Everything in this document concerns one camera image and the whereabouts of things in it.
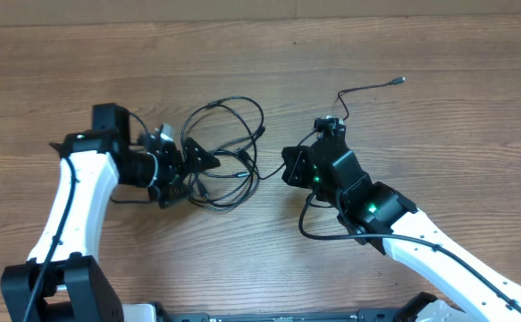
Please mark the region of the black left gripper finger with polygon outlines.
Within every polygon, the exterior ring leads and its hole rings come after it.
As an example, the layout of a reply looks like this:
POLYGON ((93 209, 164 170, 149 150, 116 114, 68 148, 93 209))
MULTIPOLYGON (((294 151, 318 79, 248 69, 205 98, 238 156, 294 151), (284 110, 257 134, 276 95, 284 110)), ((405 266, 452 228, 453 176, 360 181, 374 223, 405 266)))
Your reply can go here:
POLYGON ((166 184, 159 189, 158 206, 168 208, 173 204, 185 200, 189 196, 189 186, 185 183, 166 184))
POLYGON ((221 165, 218 158, 207 152, 191 137, 183 141, 183 153, 189 173, 202 173, 221 165))

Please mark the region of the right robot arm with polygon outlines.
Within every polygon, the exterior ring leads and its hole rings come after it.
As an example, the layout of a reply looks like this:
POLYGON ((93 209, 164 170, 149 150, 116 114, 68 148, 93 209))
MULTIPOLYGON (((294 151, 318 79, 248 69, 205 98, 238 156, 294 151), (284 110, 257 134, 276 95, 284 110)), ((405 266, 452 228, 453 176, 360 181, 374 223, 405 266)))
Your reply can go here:
POLYGON ((370 244, 409 267, 478 321, 521 321, 521 285, 453 241, 415 202, 373 182, 342 135, 282 151, 282 179, 328 203, 346 229, 339 240, 370 244))

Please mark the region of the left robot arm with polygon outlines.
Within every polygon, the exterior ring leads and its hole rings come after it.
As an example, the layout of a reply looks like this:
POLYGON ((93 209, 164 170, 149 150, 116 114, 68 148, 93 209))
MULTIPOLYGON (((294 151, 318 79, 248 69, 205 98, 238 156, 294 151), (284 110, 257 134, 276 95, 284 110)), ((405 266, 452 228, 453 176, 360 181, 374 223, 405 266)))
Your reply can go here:
POLYGON ((60 181, 44 231, 25 263, 4 269, 0 288, 13 321, 167 321, 158 302, 124 304, 98 264, 107 205, 114 188, 147 190, 160 208, 187 198, 184 180, 219 166, 192 138, 175 145, 160 128, 136 150, 133 113, 115 103, 92 108, 92 127, 55 143, 60 181))

